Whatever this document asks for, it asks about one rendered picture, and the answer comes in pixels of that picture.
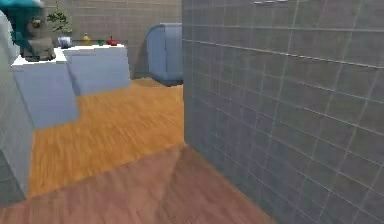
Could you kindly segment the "pale blue white-topped cabinet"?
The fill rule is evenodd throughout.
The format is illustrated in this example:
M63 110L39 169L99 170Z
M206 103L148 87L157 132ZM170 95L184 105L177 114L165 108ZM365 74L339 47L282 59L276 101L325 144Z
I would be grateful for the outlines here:
M60 48L51 61L28 62L18 56L11 65L35 129L43 129L75 121L79 110L67 67Z
M122 44L76 46L63 54L77 96L130 86L127 48Z

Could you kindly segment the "green house plant white pot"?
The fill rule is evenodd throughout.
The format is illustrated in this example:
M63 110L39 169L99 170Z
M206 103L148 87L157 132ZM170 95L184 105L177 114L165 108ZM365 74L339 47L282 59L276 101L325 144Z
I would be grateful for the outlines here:
M59 3L52 12L47 15L47 21L52 24L54 32L59 34L57 40L61 49L68 49L72 47L72 25L69 21L67 12L60 8Z

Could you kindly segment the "grey stone statue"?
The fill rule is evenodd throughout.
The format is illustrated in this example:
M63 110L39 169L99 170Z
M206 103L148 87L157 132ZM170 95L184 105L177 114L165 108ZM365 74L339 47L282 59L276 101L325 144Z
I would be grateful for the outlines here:
M45 10L37 7L23 10L22 34L26 40L23 56L29 62L51 61L56 58L52 39L47 34Z

